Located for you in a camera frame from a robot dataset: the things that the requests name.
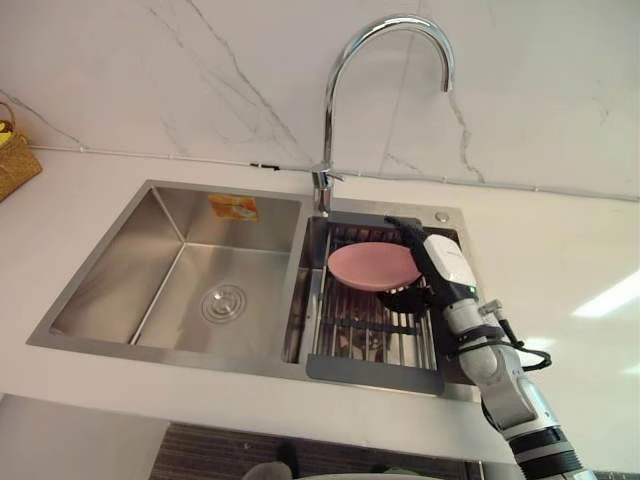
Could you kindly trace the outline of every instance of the countertop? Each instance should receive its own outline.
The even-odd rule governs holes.
[[[0,203],[0,391],[89,408],[411,453],[511,462],[477,404],[134,362],[26,339],[147,179],[311,195],[308,174],[38,151],[42,174]],[[583,463],[640,470],[638,301],[577,307],[640,264],[638,204],[348,177],[335,196],[462,209],[484,296],[516,333],[546,341],[532,374]]]

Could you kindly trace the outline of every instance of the metal dish rack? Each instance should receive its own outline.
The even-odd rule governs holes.
[[[331,223],[322,290],[307,373],[313,378],[440,394],[429,312],[398,314],[375,293],[338,282],[327,268],[335,250],[360,242],[401,243],[398,232],[382,223],[360,226]]]

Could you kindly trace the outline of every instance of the drain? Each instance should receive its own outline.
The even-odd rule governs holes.
[[[212,323],[226,323],[238,318],[247,305],[247,296],[235,285],[219,285],[202,296],[202,318]]]

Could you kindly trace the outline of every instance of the basket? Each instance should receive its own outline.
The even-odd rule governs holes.
[[[42,171],[42,167],[27,146],[27,139],[15,130],[16,117],[11,107],[0,102],[11,115],[13,132],[0,145],[0,202],[20,185]]]

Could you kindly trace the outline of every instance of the orange label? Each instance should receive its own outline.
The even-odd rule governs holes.
[[[208,199],[218,218],[258,221],[258,207],[253,197],[210,193]]]

